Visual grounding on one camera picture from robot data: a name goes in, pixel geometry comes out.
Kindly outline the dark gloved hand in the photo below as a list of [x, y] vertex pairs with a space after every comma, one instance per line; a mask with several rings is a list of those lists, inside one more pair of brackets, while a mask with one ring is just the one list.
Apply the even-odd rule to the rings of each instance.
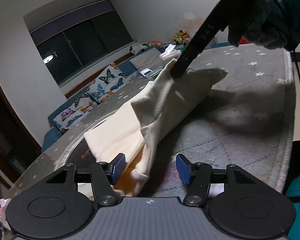
[[228, 41], [236, 47], [242, 38], [267, 49], [293, 51], [300, 44], [300, 31], [282, 0], [244, 0], [236, 5], [228, 29]]

